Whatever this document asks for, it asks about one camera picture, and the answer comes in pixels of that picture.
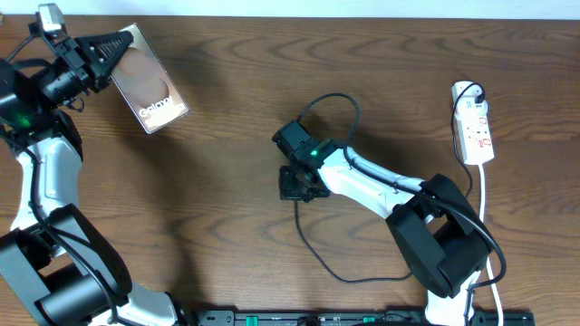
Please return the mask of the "white USB charger adapter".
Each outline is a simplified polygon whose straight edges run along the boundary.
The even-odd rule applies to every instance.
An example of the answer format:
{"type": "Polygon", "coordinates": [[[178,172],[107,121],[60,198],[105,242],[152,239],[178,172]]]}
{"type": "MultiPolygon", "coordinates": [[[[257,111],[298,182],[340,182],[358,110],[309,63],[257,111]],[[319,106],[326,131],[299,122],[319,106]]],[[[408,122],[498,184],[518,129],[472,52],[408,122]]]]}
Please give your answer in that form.
{"type": "Polygon", "coordinates": [[[454,102],[454,117],[456,120],[471,120],[488,114],[488,103],[477,97],[458,97],[454,102]]]}

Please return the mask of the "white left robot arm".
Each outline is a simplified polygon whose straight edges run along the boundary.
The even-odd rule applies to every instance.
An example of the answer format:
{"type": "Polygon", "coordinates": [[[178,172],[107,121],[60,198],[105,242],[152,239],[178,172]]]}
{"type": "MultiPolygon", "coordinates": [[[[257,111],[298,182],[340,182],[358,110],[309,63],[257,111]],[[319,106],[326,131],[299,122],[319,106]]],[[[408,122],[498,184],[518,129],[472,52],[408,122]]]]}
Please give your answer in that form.
{"type": "Polygon", "coordinates": [[[170,294],[136,284],[79,208],[82,140],[73,104],[103,90],[132,43],[128,32],[44,32],[55,54],[1,63],[1,137],[23,170],[21,204],[1,239],[1,274],[40,325],[193,325],[170,294]]]}

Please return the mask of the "Galaxy S25 Ultra smartphone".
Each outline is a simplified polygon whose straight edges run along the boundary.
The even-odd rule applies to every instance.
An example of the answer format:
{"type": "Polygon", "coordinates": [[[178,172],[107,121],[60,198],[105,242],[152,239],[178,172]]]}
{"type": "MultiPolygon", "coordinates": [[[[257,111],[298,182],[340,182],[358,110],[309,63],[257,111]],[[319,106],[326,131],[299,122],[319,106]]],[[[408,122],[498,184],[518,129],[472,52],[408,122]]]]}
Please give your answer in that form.
{"type": "Polygon", "coordinates": [[[190,109],[139,26],[133,23],[121,31],[129,32],[133,42],[111,77],[144,131],[152,134],[190,109]]]}

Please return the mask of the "white power strip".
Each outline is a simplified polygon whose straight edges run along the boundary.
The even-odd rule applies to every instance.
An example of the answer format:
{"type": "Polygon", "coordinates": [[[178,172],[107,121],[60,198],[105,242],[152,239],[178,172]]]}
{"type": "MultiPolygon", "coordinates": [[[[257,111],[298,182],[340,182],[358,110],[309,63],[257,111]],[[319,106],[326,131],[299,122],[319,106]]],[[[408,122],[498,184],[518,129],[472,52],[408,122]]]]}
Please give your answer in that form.
{"type": "MultiPolygon", "coordinates": [[[[453,99],[453,117],[454,102],[458,97],[477,97],[480,101],[486,101],[484,88],[473,81],[457,81],[451,87],[453,99]]],[[[483,166],[495,157],[490,128],[488,125],[488,114],[486,116],[476,117],[471,120],[456,120],[459,132],[459,144],[461,149],[462,162],[470,166],[483,166]]]]}

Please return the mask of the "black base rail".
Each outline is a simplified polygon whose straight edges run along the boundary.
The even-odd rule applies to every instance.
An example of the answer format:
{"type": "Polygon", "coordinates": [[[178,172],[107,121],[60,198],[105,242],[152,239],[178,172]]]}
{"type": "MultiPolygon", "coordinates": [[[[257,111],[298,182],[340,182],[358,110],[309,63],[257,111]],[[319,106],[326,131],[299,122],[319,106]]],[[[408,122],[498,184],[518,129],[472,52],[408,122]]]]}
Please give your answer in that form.
{"type": "Polygon", "coordinates": [[[417,310],[385,312],[232,312],[197,313],[203,326],[349,326],[349,325],[429,325],[417,310]]]}

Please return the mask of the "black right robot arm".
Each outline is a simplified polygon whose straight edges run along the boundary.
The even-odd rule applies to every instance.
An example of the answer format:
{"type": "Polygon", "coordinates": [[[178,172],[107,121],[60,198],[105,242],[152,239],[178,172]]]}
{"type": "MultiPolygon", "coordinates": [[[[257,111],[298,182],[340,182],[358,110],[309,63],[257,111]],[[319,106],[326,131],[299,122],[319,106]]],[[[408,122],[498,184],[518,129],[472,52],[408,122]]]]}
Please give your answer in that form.
{"type": "Polygon", "coordinates": [[[411,274],[427,289],[428,322],[468,325],[475,290],[498,244],[456,184],[441,174],[405,177],[362,158],[335,139],[275,135],[289,163],[280,171],[284,200],[348,197],[383,218],[411,274]]]}

